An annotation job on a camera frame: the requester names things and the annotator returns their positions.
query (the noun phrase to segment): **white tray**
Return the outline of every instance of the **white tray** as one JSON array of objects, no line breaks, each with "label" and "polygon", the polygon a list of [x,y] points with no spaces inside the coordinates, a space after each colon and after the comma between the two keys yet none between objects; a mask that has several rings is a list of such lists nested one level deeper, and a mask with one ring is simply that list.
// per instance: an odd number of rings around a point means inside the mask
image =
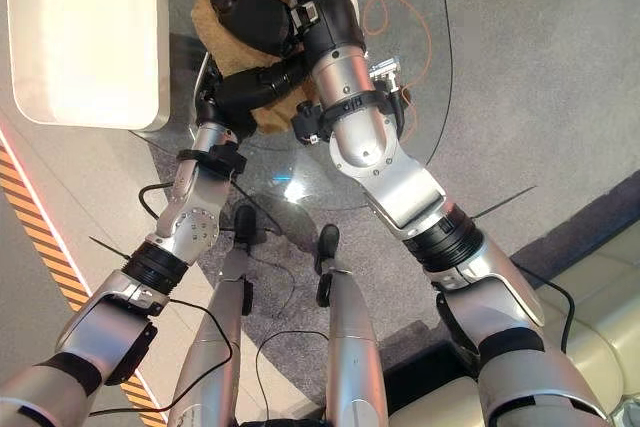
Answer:
[{"label": "white tray", "polygon": [[7,0],[13,92],[44,124],[155,129],[169,114],[168,0]]}]

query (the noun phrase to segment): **orange striped tape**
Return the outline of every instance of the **orange striped tape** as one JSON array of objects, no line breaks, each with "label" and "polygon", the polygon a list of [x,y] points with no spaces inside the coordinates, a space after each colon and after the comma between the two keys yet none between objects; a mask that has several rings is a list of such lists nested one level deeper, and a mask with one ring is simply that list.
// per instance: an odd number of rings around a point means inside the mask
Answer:
[{"label": "orange striped tape", "polygon": [[[51,278],[59,287],[69,307],[77,312],[87,301],[91,292],[80,273],[74,268],[73,262],[61,242],[56,239],[53,225],[50,225],[50,220],[41,204],[34,200],[37,199],[37,196],[31,188],[29,179],[24,175],[24,171],[17,167],[19,163],[6,141],[3,142],[1,135],[0,132],[0,188],[4,191],[5,197],[22,223],[25,233],[31,239],[43,264],[49,270]],[[139,373],[136,372],[120,387],[134,407],[157,407]],[[150,427],[165,427],[167,425],[163,413],[144,412],[139,415],[140,420]]]}]

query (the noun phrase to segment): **black strap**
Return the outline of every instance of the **black strap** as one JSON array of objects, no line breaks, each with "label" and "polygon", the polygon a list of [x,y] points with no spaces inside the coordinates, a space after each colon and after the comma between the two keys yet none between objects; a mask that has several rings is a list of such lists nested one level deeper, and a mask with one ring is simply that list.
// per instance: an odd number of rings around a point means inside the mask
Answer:
[{"label": "black strap", "polygon": [[490,335],[478,346],[480,368],[499,355],[515,350],[537,350],[544,352],[544,343],[540,336],[526,327],[514,327]]},{"label": "black strap", "polygon": [[69,374],[82,385],[87,397],[94,393],[102,383],[100,371],[91,362],[69,352],[59,352],[49,360],[36,365],[53,367]]},{"label": "black strap", "polygon": [[53,425],[53,423],[49,419],[47,419],[40,412],[33,410],[31,407],[23,405],[18,409],[18,413],[24,415],[25,417],[29,417],[41,427],[55,427],[55,425]]},{"label": "black strap", "polygon": [[383,110],[386,102],[387,98],[384,96],[383,92],[378,90],[367,90],[332,105],[320,116],[320,137],[323,140],[328,141],[329,137],[331,137],[331,132],[333,131],[333,124],[335,124],[335,122],[341,117],[366,109],[372,105]]}]

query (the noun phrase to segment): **beige sofa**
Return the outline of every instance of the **beige sofa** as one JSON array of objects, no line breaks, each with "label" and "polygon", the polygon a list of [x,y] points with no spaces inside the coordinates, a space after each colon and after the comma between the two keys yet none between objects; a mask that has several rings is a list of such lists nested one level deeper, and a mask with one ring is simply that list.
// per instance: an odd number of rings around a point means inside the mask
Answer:
[{"label": "beige sofa", "polygon": [[[640,396],[640,222],[553,280],[576,302],[567,354],[612,414],[622,400]],[[547,286],[538,294],[544,330],[559,344],[566,299]],[[395,412],[390,425],[483,426],[477,386],[456,379]]]}]

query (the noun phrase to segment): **black cable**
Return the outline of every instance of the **black cable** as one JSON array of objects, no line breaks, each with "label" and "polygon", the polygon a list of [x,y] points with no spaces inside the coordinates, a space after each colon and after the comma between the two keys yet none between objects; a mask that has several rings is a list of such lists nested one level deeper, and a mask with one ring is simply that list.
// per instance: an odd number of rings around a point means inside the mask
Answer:
[{"label": "black cable", "polygon": [[535,272],[522,267],[520,264],[518,264],[515,261],[511,261],[513,262],[513,265],[515,265],[518,269],[522,270],[524,273],[530,275],[531,277],[533,277],[534,279],[538,279],[540,282],[542,282],[543,284],[548,285],[549,287],[551,287],[552,289],[557,290],[558,292],[560,292],[562,295],[565,296],[565,298],[567,299],[567,302],[569,303],[569,312],[567,312],[567,320],[565,320],[564,323],[564,329],[562,330],[562,340],[560,341],[560,350],[563,353],[567,353],[567,342],[569,341],[569,331],[571,330],[571,323],[573,322],[573,317],[576,314],[576,303],[573,300],[573,297],[571,296],[571,294],[569,292],[567,292],[565,289],[563,289],[562,287],[560,287],[558,284],[545,279],[544,277],[536,274]]},{"label": "black cable", "polygon": [[140,205],[142,205],[142,208],[146,210],[147,213],[156,220],[158,220],[158,214],[156,214],[153,211],[153,209],[149,207],[149,204],[147,204],[146,200],[144,200],[144,194],[146,194],[150,190],[166,189],[168,187],[171,187],[172,185],[173,185],[173,182],[165,182],[163,184],[151,184],[151,185],[147,185],[146,187],[143,187],[142,189],[140,189],[140,192],[138,192],[138,200],[140,201]]},{"label": "black cable", "polygon": [[449,119],[449,110],[451,110],[451,98],[453,96],[453,46],[451,45],[451,25],[449,22],[449,7],[447,6],[447,0],[444,0],[444,16],[447,20],[447,36],[449,37],[449,58],[451,59],[451,72],[449,74],[449,100],[447,101],[447,110],[444,114],[442,129],[440,129],[440,134],[438,134],[438,140],[436,141],[433,152],[431,152],[431,155],[427,159],[425,165],[429,165],[429,162],[431,162],[433,156],[436,155],[436,150],[438,150],[438,146],[440,145],[440,141],[442,140],[442,136],[444,135],[444,129],[447,126],[447,120]]},{"label": "black cable", "polygon": [[329,341],[329,337],[327,337],[326,334],[323,334],[322,332],[318,332],[317,330],[282,330],[280,332],[276,332],[275,334],[267,337],[264,341],[262,341],[262,343],[258,347],[258,351],[256,352],[256,377],[258,378],[258,385],[260,386],[260,391],[262,392],[262,398],[264,399],[264,405],[267,411],[267,420],[269,420],[269,402],[267,401],[267,394],[265,394],[264,387],[262,386],[262,380],[260,380],[260,370],[258,369],[258,357],[260,356],[260,351],[262,351],[262,348],[265,346],[267,342],[269,342],[272,339],[275,339],[279,335],[284,335],[284,334],[313,334],[313,335],[321,336],[327,342]]},{"label": "black cable", "polygon": [[198,309],[198,310],[203,311],[209,317],[211,317],[211,320],[213,320],[213,323],[216,324],[216,327],[218,328],[218,331],[220,332],[220,335],[224,339],[224,343],[227,344],[227,348],[229,349],[229,356],[226,359],[224,359],[222,362],[219,362],[218,364],[214,365],[210,369],[208,369],[208,370],[204,371],[202,374],[200,374],[196,378],[196,380],[191,382],[191,384],[189,384],[187,386],[187,388],[184,389],[180,393],[180,395],[174,397],[174,399],[171,401],[171,403],[169,405],[165,406],[165,407],[160,407],[160,408],[157,408],[157,409],[153,409],[153,408],[139,409],[139,408],[136,408],[136,407],[123,407],[123,408],[117,408],[117,409],[96,410],[94,412],[91,412],[89,414],[89,417],[96,417],[98,415],[108,415],[108,414],[121,414],[121,413],[127,413],[127,412],[135,412],[135,413],[144,413],[144,412],[160,413],[160,412],[166,412],[167,410],[172,409],[178,402],[180,402],[180,400],[182,400],[182,398],[185,395],[187,395],[189,393],[189,391],[191,389],[193,389],[198,384],[198,382],[200,382],[202,379],[204,379],[211,372],[213,372],[216,369],[219,369],[220,367],[222,367],[223,365],[225,365],[226,363],[228,363],[231,360],[231,358],[233,357],[233,349],[231,348],[231,342],[229,342],[229,339],[227,338],[226,334],[224,333],[224,330],[222,330],[222,327],[218,323],[218,319],[215,318],[215,316],[211,313],[210,310],[205,309],[204,307],[201,307],[201,306],[196,305],[196,304],[191,304],[189,302],[185,302],[183,300],[170,299],[169,302],[172,302],[174,304],[186,305],[187,307],[193,307],[194,309]]},{"label": "black cable", "polygon": [[[251,204],[253,204],[258,210],[262,211],[264,213],[264,215],[271,221],[273,222],[273,224],[278,228],[278,231],[275,231],[273,229],[270,229],[268,227],[265,227],[264,231],[266,232],[271,232],[273,234],[276,235],[282,235],[283,230],[282,227],[280,226],[280,224],[271,216],[271,214],[269,214],[269,212],[267,212],[260,204],[258,204],[255,199],[253,199],[253,197],[249,194],[247,194],[242,188],[240,188],[238,186],[238,184],[236,184],[235,181],[231,181],[231,185],[233,185],[235,187],[235,189],[240,192],[240,194],[242,194],[244,196],[244,198],[249,201]],[[147,204],[146,200],[145,200],[145,194],[147,192],[150,192],[152,190],[159,190],[159,189],[166,189],[173,186],[173,182],[165,182],[163,184],[151,184],[151,185],[147,185],[146,187],[143,187],[142,189],[140,189],[140,192],[138,192],[138,200],[140,201],[140,205],[142,205],[142,208],[144,210],[147,211],[147,213],[153,217],[155,220],[158,220],[158,214],[156,214],[153,209],[149,206],[149,204]],[[220,227],[220,232],[234,232],[232,227]]]},{"label": "black cable", "polygon": [[269,326],[269,328],[267,328],[267,330],[266,330],[266,332],[264,334],[264,336],[266,337],[267,335],[269,335],[271,333],[271,329],[273,328],[273,324],[275,324],[275,322],[278,321],[278,319],[280,319],[280,316],[282,315],[284,310],[289,306],[289,302],[291,302],[291,299],[293,298],[293,294],[296,291],[296,277],[295,277],[295,275],[293,275],[293,272],[291,272],[291,270],[286,268],[284,265],[280,265],[280,264],[277,264],[275,262],[269,262],[268,260],[259,259],[257,257],[254,257],[252,254],[249,254],[249,257],[251,259],[255,260],[256,262],[260,262],[262,264],[265,264],[265,265],[268,265],[270,267],[274,267],[276,269],[282,270],[283,272],[286,272],[286,274],[291,279],[291,290],[289,291],[289,296],[287,297],[287,300],[284,301],[284,304],[282,304],[282,307],[280,307],[280,310],[275,315],[275,317],[273,317],[273,321],[271,322],[271,325]]},{"label": "black cable", "polygon": [[91,237],[89,236],[89,238],[91,240],[93,240],[96,244],[98,244],[100,247],[104,247],[105,249],[107,249],[110,252],[113,252],[116,255],[119,255],[120,257],[122,257],[124,260],[131,260],[131,256],[124,254],[122,252],[120,252],[118,249],[116,249],[115,247],[111,247],[110,245],[105,244],[104,242],[96,239],[95,237]]},{"label": "black cable", "polygon": [[524,190],[521,190],[520,192],[518,192],[517,194],[512,195],[511,197],[507,197],[504,200],[501,200],[500,202],[498,202],[497,204],[492,205],[491,207],[489,207],[488,209],[483,210],[480,213],[477,213],[476,215],[472,215],[471,216],[471,220],[476,220],[479,219],[480,217],[483,217],[491,212],[493,212],[496,209],[499,209],[500,207],[508,204],[509,202],[516,200],[518,197],[520,197],[521,195],[526,194],[527,192],[529,192],[530,190],[535,189],[537,186],[536,185],[532,185],[531,187],[527,187]]}]

